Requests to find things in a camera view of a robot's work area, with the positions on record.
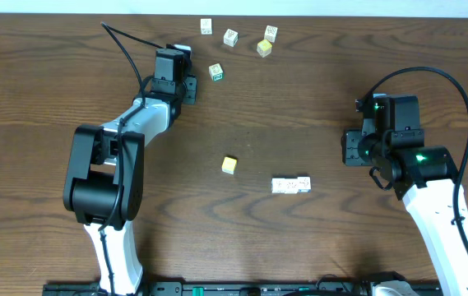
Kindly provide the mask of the acorn picture wooden block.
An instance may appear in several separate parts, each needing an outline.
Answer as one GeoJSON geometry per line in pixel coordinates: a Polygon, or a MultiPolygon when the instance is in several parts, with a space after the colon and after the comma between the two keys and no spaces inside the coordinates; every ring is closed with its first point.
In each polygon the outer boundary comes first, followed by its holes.
{"type": "Polygon", "coordinates": [[[310,177],[297,177],[298,192],[311,192],[311,179],[310,177]]]}

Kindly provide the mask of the white block red bug drawing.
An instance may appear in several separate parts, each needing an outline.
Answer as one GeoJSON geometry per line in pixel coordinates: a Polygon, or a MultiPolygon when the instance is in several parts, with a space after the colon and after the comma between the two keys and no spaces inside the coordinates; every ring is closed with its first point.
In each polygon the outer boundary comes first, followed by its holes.
{"type": "Polygon", "coordinates": [[[287,178],[284,181],[285,194],[297,194],[299,192],[299,180],[297,178],[287,178]]]}

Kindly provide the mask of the white block blue edge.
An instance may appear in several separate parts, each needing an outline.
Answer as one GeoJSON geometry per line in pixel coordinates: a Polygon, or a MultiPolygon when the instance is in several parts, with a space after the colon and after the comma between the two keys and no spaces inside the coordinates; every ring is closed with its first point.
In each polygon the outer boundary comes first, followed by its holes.
{"type": "Polygon", "coordinates": [[[287,188],[287,181],[285,178],[273,178],[271,180],[271,192],[272,193],[285,193],[287,188]]]}

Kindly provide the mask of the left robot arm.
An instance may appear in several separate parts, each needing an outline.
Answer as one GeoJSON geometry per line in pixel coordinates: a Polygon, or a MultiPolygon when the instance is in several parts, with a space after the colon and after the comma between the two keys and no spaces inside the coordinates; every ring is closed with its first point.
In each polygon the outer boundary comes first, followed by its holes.
{"type": "Polygon", "coordinates": [[[100,267],[97,292],[141,292],[132,222],[143,196],[144,154],[149,142],[171,127],[182,104],[195,104],[197,78],[180,81],[148,76],[132,106],[99,126],[80,125],[74,133],[63,203],[90,235],[100,267]]]}

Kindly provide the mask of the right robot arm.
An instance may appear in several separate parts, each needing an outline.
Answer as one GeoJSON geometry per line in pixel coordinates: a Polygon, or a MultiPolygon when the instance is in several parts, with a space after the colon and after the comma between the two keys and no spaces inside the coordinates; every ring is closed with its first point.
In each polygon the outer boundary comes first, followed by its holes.
{"type": "Polygon", "coordinates": [[[415,222],[446,295],[468,295],[468,209],[460,173],[443,146],[425,147],[420,130],[398,146],[377,133],[344,131],[342,161],[368,166],[383,190],[393,190],[415,222]]]}

